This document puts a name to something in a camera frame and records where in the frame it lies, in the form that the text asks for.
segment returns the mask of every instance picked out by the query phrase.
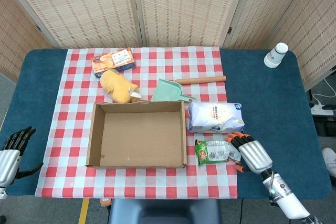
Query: blue table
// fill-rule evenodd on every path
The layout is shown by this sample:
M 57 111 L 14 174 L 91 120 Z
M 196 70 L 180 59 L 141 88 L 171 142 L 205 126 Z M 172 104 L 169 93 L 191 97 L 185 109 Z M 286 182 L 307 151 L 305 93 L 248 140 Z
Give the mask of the blue table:
M 279 172 L 298 198 L 323 198 L 331 193 L 295 55 L 288 52 L 280 66 L 267 68 L 267 50 L 221 50 L 228 102 L 243 105 L 245 131 L 265 147 Z M 43 160 L 52 114 L 66 58 L 66 49 L 29 52 L 23 62 L 0 146 L 13 132 L 31 125 L 37 132 L 26 148 L 20 170 Z M 38 174 L 8 187 L 10 195 L 33 195 Z M 239 198 L 267 198 L 261 177 L 238 174 Z

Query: green snack package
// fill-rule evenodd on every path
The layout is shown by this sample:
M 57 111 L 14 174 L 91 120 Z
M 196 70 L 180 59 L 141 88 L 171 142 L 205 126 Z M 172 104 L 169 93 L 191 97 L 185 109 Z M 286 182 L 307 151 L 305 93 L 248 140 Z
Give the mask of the green snack package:
M 230 143 L 225 141 L 195 141 L 195 152 L 198 157 L 198 164 L 214 164 L 228 161 L 240 161 L 240 152 Z

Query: wooden handle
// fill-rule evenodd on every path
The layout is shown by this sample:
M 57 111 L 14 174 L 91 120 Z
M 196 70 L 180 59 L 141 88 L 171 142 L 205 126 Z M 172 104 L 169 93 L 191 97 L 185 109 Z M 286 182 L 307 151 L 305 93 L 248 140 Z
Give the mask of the wooden handle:
M 206 82 L 217 82 L 226 81 L 226 76 L 214 76 L 214 77 L 202 77 L 202 78 L 190 78 L 190 79 L 179 79 L 175 80 L 177 83 L 184 84 L 196 84 L 196 83 L 206 83 Z

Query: green dustpan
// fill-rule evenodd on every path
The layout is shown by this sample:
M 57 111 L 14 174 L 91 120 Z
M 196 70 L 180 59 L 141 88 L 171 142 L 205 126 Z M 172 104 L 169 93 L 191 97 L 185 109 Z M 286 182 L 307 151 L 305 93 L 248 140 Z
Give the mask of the green dustpan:
M 189 97 L 182 94 L 182 86 L 174 81 L 167 81 L 159 79 L 158 85 L 156 86 L 154 95 L 151 101 L 163 102 L 163 101 L 196 101 L 194 97 Z

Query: yellow plush toy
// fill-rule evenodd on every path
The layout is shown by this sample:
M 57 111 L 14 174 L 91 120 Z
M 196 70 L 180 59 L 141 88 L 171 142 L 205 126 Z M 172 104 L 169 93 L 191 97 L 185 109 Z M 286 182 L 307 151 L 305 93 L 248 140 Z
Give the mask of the yellow plush toy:
M 117 103 L 137 102 L 141 97 L 138 93 L 138 85 L 133 84 L 112 68 L 102 74 L 100 84 Z

